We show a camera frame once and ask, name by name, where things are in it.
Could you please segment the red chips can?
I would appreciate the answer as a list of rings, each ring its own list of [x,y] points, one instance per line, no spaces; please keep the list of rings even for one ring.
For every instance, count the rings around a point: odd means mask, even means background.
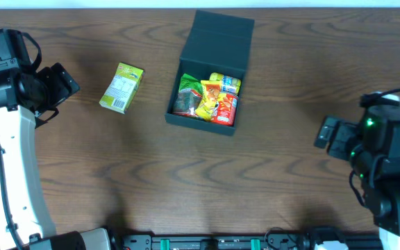
[[[228,92],[220,92],[211,116],[211,122],[225,126],[232,126],[238,105],[238,96]]]

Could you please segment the yellow snack packet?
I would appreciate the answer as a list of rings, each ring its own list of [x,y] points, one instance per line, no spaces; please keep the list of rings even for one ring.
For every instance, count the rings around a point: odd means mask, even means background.
[[[195,114],[207,122],[211,120],[221,90],[221,85],[220,81],[201,81],[203,96],[195,110]]]

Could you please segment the dark green box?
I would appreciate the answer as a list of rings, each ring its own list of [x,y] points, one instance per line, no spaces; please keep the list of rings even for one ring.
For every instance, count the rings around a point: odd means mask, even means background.
[[[169,124],[221,135],[234,135],[237,124],[225,126],[175,115],[173,107],[184,73],[207,80],[213,72],[245,80],[255,21],[242,17],[198,10],[179,58],[178,71],[165,120]]]

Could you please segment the yellow mentos bottle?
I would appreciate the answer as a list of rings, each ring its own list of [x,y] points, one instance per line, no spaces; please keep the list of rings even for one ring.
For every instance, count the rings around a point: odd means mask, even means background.
[[[239,94],[242,81],[232,76],[223,75],[217,72],[213,72],[209,78],[210,81],[220,81],[222,91],[230,92],[232,94]]]

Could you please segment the green candy bag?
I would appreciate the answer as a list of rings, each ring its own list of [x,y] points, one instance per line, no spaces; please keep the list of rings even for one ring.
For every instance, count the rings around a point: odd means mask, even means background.
[[[198,108],[202,97],[201,81],[189,74],[182,75],[172,113],[185,117],[196,117],[195,110]]]

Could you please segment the green yellow juice carton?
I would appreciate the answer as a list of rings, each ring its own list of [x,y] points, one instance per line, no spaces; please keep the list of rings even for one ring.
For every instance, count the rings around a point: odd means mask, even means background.
[[[100,106],[125,114],[143,76],[143,69],[120,62],[110,85],[99,101]]]

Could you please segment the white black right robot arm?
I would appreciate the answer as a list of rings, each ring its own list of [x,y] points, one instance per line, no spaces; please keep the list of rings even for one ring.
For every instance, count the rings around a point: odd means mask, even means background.
[[[315,146],[350,164],[362,188],[356,198],[372,213],[383,248],[400,249],[400,98],[373,92],[360,106],[357,123],[326,116]]]

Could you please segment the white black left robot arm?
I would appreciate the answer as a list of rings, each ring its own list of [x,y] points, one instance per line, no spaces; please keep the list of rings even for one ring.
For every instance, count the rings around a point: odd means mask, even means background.
[[[106,228],[57,234],[35,155],[39,117],[79,89],[56,63],[39,72],[0,61],[0,249],[112,249]]]

